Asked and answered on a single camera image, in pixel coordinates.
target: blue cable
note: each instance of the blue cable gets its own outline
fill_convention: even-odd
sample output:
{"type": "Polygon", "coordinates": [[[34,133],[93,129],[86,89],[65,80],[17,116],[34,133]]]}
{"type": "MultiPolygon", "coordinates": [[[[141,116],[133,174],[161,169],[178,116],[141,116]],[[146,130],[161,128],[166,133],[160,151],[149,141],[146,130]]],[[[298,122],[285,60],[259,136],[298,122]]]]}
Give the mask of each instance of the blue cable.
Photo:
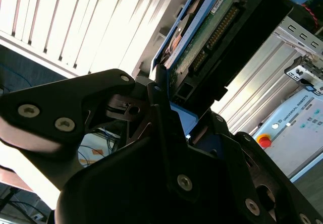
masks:
{"type": "Polygon", "coordinates": [[[86,147],[86,148],[90,148],[93,151],[97,152],[98,154],[100,154],[102,157],[105,157],[102,153],[100,153],[98,150],[94,149],[93,147],[89,147],[89,146],[85,146],[85,145],[80,145],[80,147],[86,147]]]}
{"type": "Polygon", "coordinates": [[[0,63],[0,66],[3,67],[4,69],[6,69],[7,71],[9,71],[9,72],[19,76],[20,78],[24,79],[29,84],[29,86],[32,87],[31,83],[24,76],[22,76],[21,74],[18,74],[17,72],[13,71],[11,68],[9,68],[6,65],[3,65],[1,63],[0,63]]]}
{"type": "Polygon", "coordinates": [[[83,158],[84,158],[84,160],[86,161],[86,165],[91,165],[90,163],[89,163],[89,161],[87,160],[87,158],[80,152],[80,151],[77,151],[83,158]]]}
{"type": "Polygon", "coordinates": [[[103,129],[104,129],[105,138],[106,138],[106,143],[107,143],[107,151],[108,151],[108,153],[109,153],[109,155],[110,155],[110,154],[111,154],[111,152],[110,152],[110,136],[109,136],[109,134],[107,133],[106,129],[105,129],[105,128],[103,128],[103,129]]]}
{"type": "Polygon", "coordinates": [[[108,137],[110,137],[110,138],[112,138],[112,139],[114,139],[114,140],[117,140],[117,139],[118,139],[117,137],[115,137],[115,136],[111,135],[110,133],[108,133],[108,132],[106,131],[106,129],[104,129],[104,131],[105,131],[105,134],[106,134],[108,137]]]}

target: red emergency stop button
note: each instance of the red emergency stop button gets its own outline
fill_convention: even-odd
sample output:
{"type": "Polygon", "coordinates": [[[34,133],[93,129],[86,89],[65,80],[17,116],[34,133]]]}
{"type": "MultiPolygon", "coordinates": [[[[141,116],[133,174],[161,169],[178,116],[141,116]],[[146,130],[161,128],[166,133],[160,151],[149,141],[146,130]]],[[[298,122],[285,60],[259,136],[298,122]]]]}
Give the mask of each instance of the red emergency stop button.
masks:
{"type": "Polygon", "coordinates": [[[258,143],[261,147],[270,147],[272,144],[272,141],[269,139],[269,137],[261,137],[258,143]]]}

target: wire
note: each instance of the wire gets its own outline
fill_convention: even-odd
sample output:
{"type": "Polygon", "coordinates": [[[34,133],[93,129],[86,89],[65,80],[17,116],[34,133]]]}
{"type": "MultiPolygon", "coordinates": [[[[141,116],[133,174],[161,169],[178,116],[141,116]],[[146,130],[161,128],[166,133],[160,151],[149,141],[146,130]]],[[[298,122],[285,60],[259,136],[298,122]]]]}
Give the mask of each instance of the wire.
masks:
{"type": "Polygon", "coordinates": [[[24,76],[22,76],[21,74],[18,74],[17,72],[15,72],[14,70],[12,70],[11,68],[9,68],[9,67],[7,67],[6,65],[4,65],[4,64],[1,64],[0,63],[0,66],[1,67],[3,67],[4,69],[6,69],[7,71],[9,71],[9,72],[11,72],[11,73],[13,73],[13,74],[15,74],[15,75],[17,75],[17,76],[19,76],[20,78],[22,78],[22,79],[24,79],[25,81],[26,81],[26,83],[28,83],[29,84],[29,86],[30,87],[32,87],[32,85],[31,85],[31,83],[24,77],[24,76]]]}
{"type": "Polygon", "coordinates": [[[87,147],[92,149],[93,151],[96,151],[98,154],[100,154],[102,157],[105,157],[102,153],[100,153],[98,150],[94,149],[93,147],[89,147],[89,146],[84,146],[84,145],[80,145],[80,147],[87,147]]]}
{"type": "Polygon", "coordinates": [[[307,7],[305,4],[302,4],[301,6],[303,6],[310,13],[310,15],[313,17],[315,27],[318,28],[318,19],[317,19],[316,15],[313,13],[313,11],[309,7],[307,7]]]}
{"type": "MultiPolygon", "coordinates": [[[[13,197],[14,197],[18,202],[20,202],[20,200],[18,199],[18,197],[17,197],[16,195],[13,195],[13,197]]],[[[25,212],[27,212],[26,207],[25,207],[24,205],[21,205],[21,206],[24,208],[25,212]]]]}
{"type": "Polygon", "coordinates": [[[19,190],[15,187],[10,188],[10,192],[8,195],[6,195],[0,203],[0,212],[4,209],[4,207],[9,203],[10,199],[13,197],[14,194],[16,194],[19,190]]]}
{"type": "Polygon", "coordinates": [[[104,128],[104,133],[108,136],[108,137],[110,137],[110,138],[112,138],[112,139],[114,139],[114,140],[118,140],[119,138],[117,138],[117,137],[115,137],[115,136],[113,136],[113,135],[111,135],[110,133],[108,133],[107,131],[106,131],[106,129],[104,128]]]}
{"type": "Polygon", "coordinates": [[[20,213],[22,213],[24,215],[24,217],[26,217],[31,223],[33,224],[37,224],[37,222],[35,222],[33,220],[33,218],[31,218],[26,212],[24,212],[23,209],[21,209],[19,206],[15,205],[12,202],[9,202],[8,205],[12,206],[13,208],[15,208],[17,211],[19,211],[20,213]]]}
{"type": "Polygon", "coordinates": [[[106,138],[106,144],[107,144],[107,151],[109,152],[109,155],[111,154],[111,151],[110,151],[110,136],[109,134],[107,133],[106,129],[104,129],[104,133],[105,133],[105,138],[106,138]]]}
{"type": "Polygon", "coordinates": [[[80,151],[77,151],[86,161],[86,165],[89,165],[89,161],[87,160],[87,158],[80,152],[80,151]]]}
{"type": "Polygon", "coordinates": [[[29,204],[29,203],[26,203],[26,202],[23,202],[23,201],[10,201],[11,203],[18,203],[18,204],[24,204],[24,205],[28,205],[30,206],[31,208],[34,208],[35,210],[37,210],[40,214],[42,214],[43,217],[45,217],[46,219],[48,218],[42,211],[40,211],[38,208],[36,208],[35,206],[29,204]]]}

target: screw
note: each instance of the screw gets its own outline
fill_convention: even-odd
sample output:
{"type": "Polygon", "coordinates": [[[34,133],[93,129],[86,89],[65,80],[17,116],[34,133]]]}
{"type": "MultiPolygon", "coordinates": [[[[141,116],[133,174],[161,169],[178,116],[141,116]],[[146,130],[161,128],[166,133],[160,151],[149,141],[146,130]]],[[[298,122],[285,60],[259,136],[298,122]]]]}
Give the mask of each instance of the screw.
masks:
{"type": "Polygon", "coordinates": [[[126,75],[121,75],[120,78],[127,82],[130,80],[126,75]]]}
{"type": "Polygon", "coordinates": [[[185,191],[191,191],[193,188],[192,181],[186,175],[178,175],[177,183],[185,191]]]}
{"type": "Polygon", "coordinates": [[[27,118],[33,118],[39,115],[40,110],[32,104],[23,104],[18,108],[19,115],[27,118]]]}
{"type": "Polygon", "coordinates": [[[218,156],[218,152],[215,149],[213,149],[210,153],[215,157],[218,156]]]}
{"type": "Polygon", "coordinates": [[[222,118],[222,117],[220,117],[220,116],[217,116],[217,120],[218,120],[219,122],[223,122],[223,118],[222,118]]]}
{"type": "Polygon", "coordinates": [[[302,222],[304,224],[311,224],[310,220],[307,218],[307,216],[305,216],[303,213],[299,214],[299,217],[301,218],[302,222]]]}
{"type": "Polygon", "coordinates": [[[247,134],[243,135],[243,137],[244,137],[244,139],[246,139],[248,142],[250,142],[250,141],[251,141],[250,137],[249,137],[247,134]]]}
{"type": "Polygon", "coordinates": [[[162,89],[159,88],[157,85],[155,86],[155,89],[158,90],[158,91],[162,91],[162,89]]]}
{"type": "Polygon", "coordinates": [[[62,117],[55,121],[55,127],[62,132],[71,132],[75,128],[75,123],[69,118],[62,117]]]}
{"type": "Polygon", "coordinates": [[[252,214],[254,214],[256,216],[260,215],[260,209],[259,209],[258,205],[256,204],[256,202],[254,202],[253,200],[248,198],[248,199],[246,199],[245,204],[246,204],[248,210],[252,214]]]}

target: red wire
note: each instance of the red wire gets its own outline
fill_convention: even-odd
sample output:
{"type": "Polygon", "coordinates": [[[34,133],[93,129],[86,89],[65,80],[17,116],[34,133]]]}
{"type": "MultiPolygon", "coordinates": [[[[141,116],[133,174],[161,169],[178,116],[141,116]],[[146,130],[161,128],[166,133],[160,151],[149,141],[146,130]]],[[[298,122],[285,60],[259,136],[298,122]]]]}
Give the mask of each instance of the red wire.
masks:
{"type": "Polygon", "coordinates": [[[314,19],[314,23],[315,23],[315,27],[318,28],[318,19],[316,17],[316,15],[313,13],[313,11],[307,7],[306,5],[302,4],[302,6],[311,14],[311,16],[313,17],[314,19]]]}

